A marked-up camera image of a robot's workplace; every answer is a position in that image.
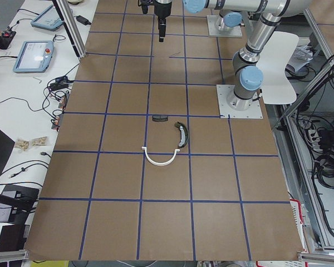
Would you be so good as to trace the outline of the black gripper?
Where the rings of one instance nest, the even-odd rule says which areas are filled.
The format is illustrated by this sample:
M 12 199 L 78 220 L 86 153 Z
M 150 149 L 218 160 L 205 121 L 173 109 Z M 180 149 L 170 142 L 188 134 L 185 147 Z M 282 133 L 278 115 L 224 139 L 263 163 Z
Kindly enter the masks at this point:
M 154 0 L 154 14 L 158 17 L 159 42 L 166 36 L 166 18 L 171 14 L 172 0 Z

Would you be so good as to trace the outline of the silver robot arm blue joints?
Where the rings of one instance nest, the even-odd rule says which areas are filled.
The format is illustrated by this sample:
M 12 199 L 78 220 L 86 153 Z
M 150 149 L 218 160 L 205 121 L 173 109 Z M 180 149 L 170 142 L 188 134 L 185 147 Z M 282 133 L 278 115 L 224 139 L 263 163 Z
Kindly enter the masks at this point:
M 247 43 L 233 57 L 233 68 L 237 80 L 234 94 L 241 100 L 251 99 L 256 90 L 262 90 L 264 76 L 257 67 L 257 62 L 281 19 L 295 16 L 310 5 L 310 1 L 184 1 L 183 3 L 190 13 L 199 13 L 204 8 L 213 8 L 218 11 L 229 9 L 261 15 Z

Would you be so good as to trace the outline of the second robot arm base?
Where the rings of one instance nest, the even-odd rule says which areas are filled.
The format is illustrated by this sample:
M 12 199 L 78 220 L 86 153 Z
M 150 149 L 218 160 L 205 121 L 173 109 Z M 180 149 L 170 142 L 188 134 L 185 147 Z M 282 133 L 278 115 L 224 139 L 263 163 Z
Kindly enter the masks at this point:
M 229 9 L 222 9 L 219 12 L 214 26 L 217 30 L 226 32 L 230 31 L 242 22 L 242 15 L 239 12 L 231 11 Z

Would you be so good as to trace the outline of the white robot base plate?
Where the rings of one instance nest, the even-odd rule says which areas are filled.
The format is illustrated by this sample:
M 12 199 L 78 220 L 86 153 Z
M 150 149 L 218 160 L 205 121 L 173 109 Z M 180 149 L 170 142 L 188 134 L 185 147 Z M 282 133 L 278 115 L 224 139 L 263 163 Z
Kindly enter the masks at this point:
M 256 93 L 251 99 L 241 100 L 234 94 L 234 85 L 217 85 L 217 97 L 220 118 L 263 118 Z

